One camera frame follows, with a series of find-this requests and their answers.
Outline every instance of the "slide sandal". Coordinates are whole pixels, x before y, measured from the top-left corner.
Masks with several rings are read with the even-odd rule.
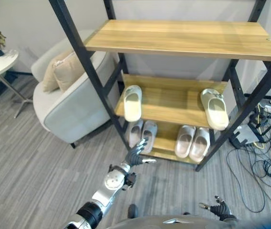
[[[142,90],[137,85],[131,85],[124,92],[124,116],[128,122],[141,118]]]
[[[189,153],[189,157],[196,162],[202,161],[210,147],[210,135],[207,128],[200,127],[196,131],[196,135]]]
[[[188,156],[193,138],[196,132],[196,127],[190,125],[183,125],[178,133],[175,154],[180,158]]]
[[[147,145],[144,146],[144,150],[142,153],[148,154],[151,152],[155,138],[156,132],[158,130],[158,126],[153,121],[146,121],[143,127],[142,138],[148,137]]]
[[[131,123],[130,125],[131,128],[128,135],[128,140],[129,146],[132,148],[141,140],[143,120],[139,119],[139,121]]]
[[[208,124],[215,130],[224,130],[229,124],[223,95],[215,89],[205,89],[200,95],[202,105],[206,111]]]

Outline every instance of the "shoe rack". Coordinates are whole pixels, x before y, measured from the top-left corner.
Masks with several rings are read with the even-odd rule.
[[[115,20],[112,1],[104,0],[109,20],[84,42],[64,0],[49,2],[127,149],[124,135],[127,122],[123,126],[118,122],[118,117],[124,116],[123,98],[116,107],[112,107],[107,98],[121,70],[125,87],[136,84],[142,89],[142,118],[158,124],[154,148],[148,155],[192,164],[195,162],[178,158],[174,153],[178,130],[184,124],[207,127],[210,138],[214,139],[214,130],[208,125],[201,105],[200,92],[214,88],[222,93],[230,80],[238,114],[231,118],[220,136],[211,141],[209,152],[196,171],[208,162],[271,89],[271,37],[256,22],[266,0],[256,0],[248,22]],[[90,61],[94,51],[117,52],[120,57],[105,85],[101,84]],[[123,53],[227,58],[231,62],[221,82],[194,81],[128,74]],[[238,59],[261,60],[268,69],[247,100],[235,70]]]

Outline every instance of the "table leg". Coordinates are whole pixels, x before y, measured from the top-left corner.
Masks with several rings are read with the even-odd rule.
[[[20,108],[18,109],[18,111],[17,111],[17,113],[16,113],[16,115],[14,116],[14,118],[16,118],[19,114],[20,114],[20,112],[21,112],[21,110],[22,110],[22,108],[24,107],[24,105],[26,104],[26,103],[32,103],[32,100],[31,99],[27,99],[27,98],[25,98],[23,95],[21,95],[3,76],[1,76],[0,75],[0,80],[9,88],[9,89],[11,89],[20,99],[21,99],[21,106],[20,106]]]

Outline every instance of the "white armchair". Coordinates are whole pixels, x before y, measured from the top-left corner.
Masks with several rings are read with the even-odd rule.
[[[82,40],[92,32],[81,31]],[[42,91],[42,80],[51,59],[71,48],[68,39],[64,39],[31,67],[32,74],[39,81],[33,95],[36,115],[46,130],[67,143],[74,143],[110,119],[86,73],[64,93],[60,89],[50,93]],[[113,56],[105,52],[95,52],[91,60],[102,84],[105,85],[115,68]],[[108,97],[112,106],[115,106],[119,99],[117,84]]]

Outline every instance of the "wooden shelf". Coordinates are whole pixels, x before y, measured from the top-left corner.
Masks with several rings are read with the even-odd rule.
[[[210,128],[200,100],[200,93],[214,88],[223,93],[227,82],[195,81],[124,74],[125,87],[138,85],[142,89],[142,118],[179,125],[194,125]],[[124,116],[122,96],[115,114]]]
[[[181,161],[184,163],[198,164],[189,157],[180,158],[175,154],[175,145],[178,131],[181,125],[158,122],[158,132],[153,150],[145,156],[159,157],[168,160]]]
[[[271,37],[256,22],[109,20],[89,51],[271,61]]]

